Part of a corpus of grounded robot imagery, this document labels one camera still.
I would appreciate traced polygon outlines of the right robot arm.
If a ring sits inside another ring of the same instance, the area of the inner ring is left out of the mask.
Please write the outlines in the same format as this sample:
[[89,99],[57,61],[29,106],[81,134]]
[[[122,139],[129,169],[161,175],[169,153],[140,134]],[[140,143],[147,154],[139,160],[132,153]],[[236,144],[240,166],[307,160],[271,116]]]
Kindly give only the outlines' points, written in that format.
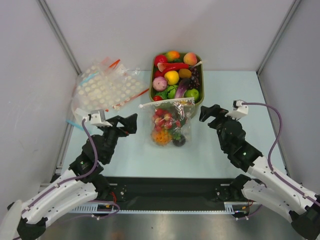
[[233,102],[233,111],[215,104],[200,108],[199,121],[215,129],[221,150],[231,164],[244,171],[231,183],[231,196],[244,198],[267,207],[286,219],[304,239],[315,240],[320,235],[320,196],[282,173],[246,140],[246,132],[239,120],[249,113],[250,103]]

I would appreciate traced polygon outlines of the purple toy eggplant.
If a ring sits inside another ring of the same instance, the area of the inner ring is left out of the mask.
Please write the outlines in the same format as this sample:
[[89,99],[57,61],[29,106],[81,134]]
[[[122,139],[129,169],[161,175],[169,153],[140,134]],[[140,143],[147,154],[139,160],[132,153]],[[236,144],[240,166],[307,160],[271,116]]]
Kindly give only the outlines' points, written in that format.
[[185,92],[188,90],[189,85],[190,85],[191,79],[190,78],[183,78],[179,85],[178,88],[176,89],[174,98],[175,99],[180,99],[183,98],[185,95]]

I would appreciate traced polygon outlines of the dark purple toy plum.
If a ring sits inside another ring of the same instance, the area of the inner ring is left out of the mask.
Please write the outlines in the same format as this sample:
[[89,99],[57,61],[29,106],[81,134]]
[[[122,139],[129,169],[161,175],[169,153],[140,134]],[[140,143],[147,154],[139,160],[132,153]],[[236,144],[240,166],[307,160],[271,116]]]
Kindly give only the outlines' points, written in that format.
[[181,135],[177,138],[174,138],[172,140],[172,143],[176,146],[176,147],[182,147],[185,143],[186,143],[186,138],[184,135]]

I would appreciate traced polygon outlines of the clear dotted zip bag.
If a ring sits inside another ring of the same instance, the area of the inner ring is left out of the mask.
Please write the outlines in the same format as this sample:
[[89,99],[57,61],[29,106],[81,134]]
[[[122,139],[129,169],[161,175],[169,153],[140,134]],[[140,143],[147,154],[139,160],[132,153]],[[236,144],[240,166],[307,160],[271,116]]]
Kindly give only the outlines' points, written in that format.
[[143,122],[150,127],[149,139],[154,145],[182,147],[191,139],[191,118],[195,98],[182,97],[139,105]]

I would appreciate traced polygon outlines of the yellow toy lemon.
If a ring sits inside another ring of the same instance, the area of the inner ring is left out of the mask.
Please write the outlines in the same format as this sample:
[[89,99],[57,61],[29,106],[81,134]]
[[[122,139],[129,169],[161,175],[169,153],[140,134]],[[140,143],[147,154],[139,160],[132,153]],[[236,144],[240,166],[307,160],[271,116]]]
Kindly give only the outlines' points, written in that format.
[[179,73],[175,70],[166,72],[164,74],[164,78],[166,79],[167,84],[170,86],[176,85],[180,80]]

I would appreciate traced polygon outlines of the green toy watermelon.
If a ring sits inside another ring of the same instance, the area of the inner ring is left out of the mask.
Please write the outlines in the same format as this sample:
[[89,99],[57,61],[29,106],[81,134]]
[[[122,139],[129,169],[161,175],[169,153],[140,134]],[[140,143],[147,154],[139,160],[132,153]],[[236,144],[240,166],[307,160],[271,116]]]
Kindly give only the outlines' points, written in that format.
[[174,99],[176,95],[176,91],[178,89],[178,85],[169,85],[166,89],[166,96],[168,99]]

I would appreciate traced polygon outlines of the toy lychee cluster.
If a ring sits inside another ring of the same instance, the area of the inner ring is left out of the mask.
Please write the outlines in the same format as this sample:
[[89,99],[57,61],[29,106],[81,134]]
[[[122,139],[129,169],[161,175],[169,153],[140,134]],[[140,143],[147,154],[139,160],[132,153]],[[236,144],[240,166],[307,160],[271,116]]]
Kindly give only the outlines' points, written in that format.
[[181,116],[178,112],[170,112],[163,108],[156,108],[152,116],[154,130],[157,132],[167,130],[171,133],[177,133],[187,123],[187,117]]

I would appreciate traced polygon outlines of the red toy chili pepper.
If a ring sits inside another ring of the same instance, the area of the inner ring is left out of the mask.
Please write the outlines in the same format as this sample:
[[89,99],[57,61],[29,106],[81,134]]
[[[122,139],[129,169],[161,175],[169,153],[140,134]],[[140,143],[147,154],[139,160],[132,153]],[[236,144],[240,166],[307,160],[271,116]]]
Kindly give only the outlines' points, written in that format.
[[189,65],[186,63],[182,63],[182,62],[178,62],[178,63],[173,63],[169,66],[167,66],[164,70],[163,70],[163,74],[170,72],[170,71],[178,71],[180,69],[188,69]]

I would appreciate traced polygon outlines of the pink toy onion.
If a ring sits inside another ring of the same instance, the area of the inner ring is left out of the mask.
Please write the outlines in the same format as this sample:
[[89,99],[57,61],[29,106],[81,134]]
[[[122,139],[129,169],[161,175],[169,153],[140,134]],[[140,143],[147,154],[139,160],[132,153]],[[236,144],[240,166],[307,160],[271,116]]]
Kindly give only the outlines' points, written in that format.
[[168,86],[168,82],[162,76],[156,77],[152,82],[153,89],[158,91],[158,92],[164,91],[167,88],[167,86]]

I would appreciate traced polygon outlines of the pile of dotted zip bags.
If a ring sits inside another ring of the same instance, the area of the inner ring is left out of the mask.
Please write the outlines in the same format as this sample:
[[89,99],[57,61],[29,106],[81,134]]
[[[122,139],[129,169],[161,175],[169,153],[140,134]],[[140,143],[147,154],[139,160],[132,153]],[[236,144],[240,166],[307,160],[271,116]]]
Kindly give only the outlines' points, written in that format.
[[76,79],[71,110],[77,124],[94,110],[119,111],[148,92],[141,71],[128,69],[119,58],[95,61]]

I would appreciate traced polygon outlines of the toy peach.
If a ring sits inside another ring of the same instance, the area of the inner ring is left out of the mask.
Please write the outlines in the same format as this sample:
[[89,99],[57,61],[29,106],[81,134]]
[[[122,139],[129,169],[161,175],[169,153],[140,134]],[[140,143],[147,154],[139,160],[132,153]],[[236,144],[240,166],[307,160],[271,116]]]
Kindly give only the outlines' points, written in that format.
[[188,52],[184,55],[183,62],[189,66],[194,66],[198,63],[198,59],[195,53]]

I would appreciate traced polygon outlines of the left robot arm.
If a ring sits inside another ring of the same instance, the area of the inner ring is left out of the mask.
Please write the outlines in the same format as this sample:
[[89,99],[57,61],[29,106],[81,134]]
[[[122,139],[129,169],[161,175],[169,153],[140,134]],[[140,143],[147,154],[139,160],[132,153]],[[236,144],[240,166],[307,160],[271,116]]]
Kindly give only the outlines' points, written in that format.
[[96,199],[105,200],[110,184],[101,174],[115,153],[119,138],[137,132],[136,113],[106,119],[104,110],[94,110],[82,118],[87,135],[80,155],[43,191],[22,202],[8,206],[1,224],[2,240],[36,240],[57,219],[70,210]]

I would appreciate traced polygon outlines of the green plastic fruit bin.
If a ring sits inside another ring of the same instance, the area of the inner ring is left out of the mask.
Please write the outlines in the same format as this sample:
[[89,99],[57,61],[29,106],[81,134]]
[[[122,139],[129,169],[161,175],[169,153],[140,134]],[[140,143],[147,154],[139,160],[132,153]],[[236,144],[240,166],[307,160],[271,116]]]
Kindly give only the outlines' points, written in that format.
[[[178,59],[175,59],[173,62],[168,62],[168,63],[184,63],[183,61],[183,58],[185,56],[185,54],[187,53],[179,53],[180,54],[180,58]],[[197,102],[195,102],[195,112],[194,114],[192,115],[192,117],[194,117],[198,111],[198,107],[199,105],[202,103],[202,101],[204,100],[204,83],[203,83],[203,67],[202,67],[202,64],[201,64],[201,59],[198,55],[196,55],[197,57],[197,64],[196,65],[189,65],[189,68],[190,67],[197,67],[198,69],[198,72],[199,72],[199,87],[198,87],[198,91],[199,91],[199,99]],[[158,67],[153,67],[152,71],[151,71],[151,77],[150,77],[150,86],[149,86],[149,98],[150,100],[153,102],[153,101],[156,101],[156,100],[163,100],[160,96],[155,96],[155,94],[159,91],[156,91],[154,90],[153,88],[153,80],[156,78],[156,77],[164,77],[165,74],[163,74],[163,72],[160,72],[158,70]]]

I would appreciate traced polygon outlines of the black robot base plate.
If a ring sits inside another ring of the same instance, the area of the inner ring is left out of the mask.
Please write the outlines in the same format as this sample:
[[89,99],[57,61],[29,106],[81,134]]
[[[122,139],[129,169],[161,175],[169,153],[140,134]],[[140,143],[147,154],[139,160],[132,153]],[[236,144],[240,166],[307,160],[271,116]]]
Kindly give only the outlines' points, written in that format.
[[125,203],[129,206],[250,203],[238,190],[232,188],[231,178],[107,177],[107,181],[117,204]]

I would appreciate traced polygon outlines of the toy pineapple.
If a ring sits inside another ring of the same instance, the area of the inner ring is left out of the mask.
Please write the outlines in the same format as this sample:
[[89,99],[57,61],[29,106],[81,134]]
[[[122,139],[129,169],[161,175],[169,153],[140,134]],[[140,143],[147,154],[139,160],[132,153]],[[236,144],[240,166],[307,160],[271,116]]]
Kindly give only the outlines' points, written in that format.
[[175,141],[182,140],[182,135],[179,133],[171,133],[163,129],[161,131],[153,130],[151,132],[151,138],[157,145],[165,146],[170,142],[172,142],[173,140]]

